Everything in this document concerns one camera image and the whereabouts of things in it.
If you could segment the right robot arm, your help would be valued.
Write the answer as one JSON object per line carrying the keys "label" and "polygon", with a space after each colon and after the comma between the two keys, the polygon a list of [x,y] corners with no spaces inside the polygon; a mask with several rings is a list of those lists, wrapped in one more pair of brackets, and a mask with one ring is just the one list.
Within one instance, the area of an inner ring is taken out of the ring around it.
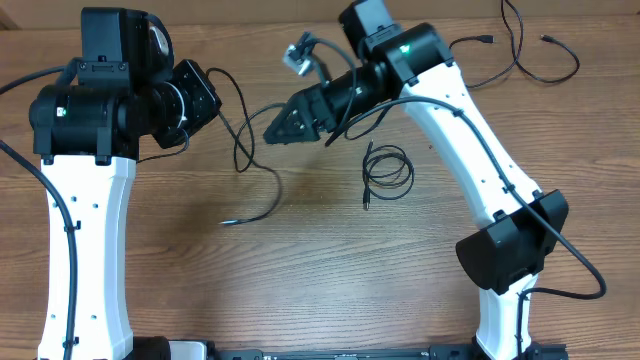
{"label": "right robot arm", "polygon": [[305,33],[285,51],[317,85],[295,93],[264,134],[269,144],[331,139],[356,121],[402,106],[459,184],[477,230],[456,254],[478,287],[480,323],[464,359],[563,359],[528,331],[532,289],[568,214],[559,192],[544,193],[502,147],[474,104],[446,42],[427,23],[402,28],[381,1],[356,1],[339,17],[352,47],[349,69],[332,78]]}

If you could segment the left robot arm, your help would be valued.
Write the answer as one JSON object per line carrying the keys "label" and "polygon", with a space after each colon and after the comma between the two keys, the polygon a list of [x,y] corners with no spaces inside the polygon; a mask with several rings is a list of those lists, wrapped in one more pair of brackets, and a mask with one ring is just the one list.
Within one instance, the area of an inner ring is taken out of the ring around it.
{"label": "left robot arm", "polygon": [[29,110],[49,202],[47,318],[41,359],[207,359],[204,341],[134,335],[125,291],[127,210],[139,141],[186,147],[219,113],[214,86],[177,60],[154,15],[81,13],[82,55]]}

